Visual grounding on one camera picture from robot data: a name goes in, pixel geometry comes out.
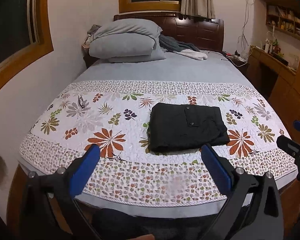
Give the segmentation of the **black pants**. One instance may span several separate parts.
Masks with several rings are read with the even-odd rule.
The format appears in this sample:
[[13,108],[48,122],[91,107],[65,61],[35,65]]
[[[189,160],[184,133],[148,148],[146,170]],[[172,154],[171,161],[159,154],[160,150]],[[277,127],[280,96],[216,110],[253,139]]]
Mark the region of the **black pants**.
[[168,153],[226,145],[227,130],[219,107],[157,103],[150,114],[148,148]]

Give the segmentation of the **wooden desk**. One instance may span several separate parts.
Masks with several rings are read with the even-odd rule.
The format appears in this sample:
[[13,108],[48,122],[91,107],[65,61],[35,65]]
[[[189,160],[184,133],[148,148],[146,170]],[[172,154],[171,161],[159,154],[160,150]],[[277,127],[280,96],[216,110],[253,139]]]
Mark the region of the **wooden desk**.
[[285,98],[291,89],[295,74],[262,49],[251,46],[244,75],[277,114],[282,119],[287,119],[288,103],[285,102]]

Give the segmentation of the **black eyeglasses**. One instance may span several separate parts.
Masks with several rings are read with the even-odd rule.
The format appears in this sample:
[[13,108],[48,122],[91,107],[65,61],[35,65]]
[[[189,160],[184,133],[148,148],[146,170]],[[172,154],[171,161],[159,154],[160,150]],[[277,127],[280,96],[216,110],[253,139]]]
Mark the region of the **black eyeglasses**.
[[78,95],[78,104],[81,107],[81,109],[84,109],[86,107],[85,100],[81,95]]

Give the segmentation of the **light blue bed sheet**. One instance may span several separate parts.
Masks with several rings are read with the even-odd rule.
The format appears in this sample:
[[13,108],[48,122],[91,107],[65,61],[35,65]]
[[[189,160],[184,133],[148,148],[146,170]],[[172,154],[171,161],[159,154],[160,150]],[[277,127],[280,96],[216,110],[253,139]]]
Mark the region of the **light blue bed sheet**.
[[[72,83],[102,80],[235,83],[255,89],[224,56],[212,51],[207,52],[207,60],[203,61],[190,59],[175,53],[167,53],[164,60],[140,63],[105,63],[100,61],[88,68]],[[21,154],[19,162],[25,172],[35,171],[40,175],[44,175],[43,172],[24,160]],[[290,175],[290,182],[296,176],[297,170]],[[275,181],[278,188],[290,183],[284,184],[279,180]],[[77,200],[90,206],[115,209],[135,216],[185,218],[217,213],[225,202],[225,196],[222,200],[194,206],[145,207],[111,202],[86,194],[83,190],[82,194],[77,196]]]

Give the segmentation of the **white cloth on bed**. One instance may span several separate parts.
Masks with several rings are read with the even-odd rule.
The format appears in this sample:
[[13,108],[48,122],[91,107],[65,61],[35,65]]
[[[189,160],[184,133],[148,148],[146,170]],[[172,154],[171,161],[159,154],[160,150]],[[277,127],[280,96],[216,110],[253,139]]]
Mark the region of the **white cloth on bed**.
[[174,51],[175,54],[179,54],[194,60],[203,61],[207,60],[207,55],[201,51],[194,51],[191,49],[184,49],[182,51]]

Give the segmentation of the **grey pillow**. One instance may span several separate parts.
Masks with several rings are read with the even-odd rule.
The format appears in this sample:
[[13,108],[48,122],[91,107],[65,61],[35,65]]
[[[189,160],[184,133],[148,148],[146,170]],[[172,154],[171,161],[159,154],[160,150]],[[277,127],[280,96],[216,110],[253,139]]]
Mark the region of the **grey pillow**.
[[91,42],[89,54],[99,59],[150,55],[155,40],[137,33],[112,34]]

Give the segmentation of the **dark wooden headboard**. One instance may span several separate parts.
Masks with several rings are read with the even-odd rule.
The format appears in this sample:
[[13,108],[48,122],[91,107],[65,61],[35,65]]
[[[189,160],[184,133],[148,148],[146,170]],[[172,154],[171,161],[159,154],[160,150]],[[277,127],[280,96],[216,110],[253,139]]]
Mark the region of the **dark wooden headboard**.
[[180,42],[192,43],[200,50],[223,51],[224,22],[221,19],[184,16],[179,12],[147,11],[115,15],[113,20],[126,18],[153,21],[161,27],[163,35]]

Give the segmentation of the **dark grey blanket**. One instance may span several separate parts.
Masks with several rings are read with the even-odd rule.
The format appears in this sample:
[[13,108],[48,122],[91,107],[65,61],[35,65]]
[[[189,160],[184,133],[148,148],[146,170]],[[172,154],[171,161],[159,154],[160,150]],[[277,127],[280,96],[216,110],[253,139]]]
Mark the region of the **dark grey blanket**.
[[200,50],[192,43],[186,43],[177,41],[175,38],[165,35],[159,36],[159,44],[160,47],[166,49],[169,52],[181,52],[186,49],[190,49],[192,51],[200,52]]

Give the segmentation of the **grey folded duvet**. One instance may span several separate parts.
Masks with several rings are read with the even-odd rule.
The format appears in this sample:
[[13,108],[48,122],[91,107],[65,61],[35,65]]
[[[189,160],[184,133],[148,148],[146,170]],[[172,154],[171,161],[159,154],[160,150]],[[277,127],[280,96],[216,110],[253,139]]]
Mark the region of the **grey folded duvet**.
[[89,55],[111,63],[164,60],[160,26],[150,20],[126,18],[101,26],[93,35]]

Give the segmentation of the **wooden framed side window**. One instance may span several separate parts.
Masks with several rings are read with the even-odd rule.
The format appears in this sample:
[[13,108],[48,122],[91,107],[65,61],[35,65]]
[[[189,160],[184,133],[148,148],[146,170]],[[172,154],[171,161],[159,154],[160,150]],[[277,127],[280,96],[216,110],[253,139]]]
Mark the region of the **wooden framed side window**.
[[0,89],[53,50],[48,0],[0,0]]

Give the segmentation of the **wooden wall bookshelf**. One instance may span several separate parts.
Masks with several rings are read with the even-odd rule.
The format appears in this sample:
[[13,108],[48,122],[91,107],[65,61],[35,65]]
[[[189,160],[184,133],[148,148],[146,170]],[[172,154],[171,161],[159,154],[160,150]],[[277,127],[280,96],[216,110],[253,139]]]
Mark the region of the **wooden wall bookshelf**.
[[266,26],[300,41],[300,12],[290,8],[266,4]]

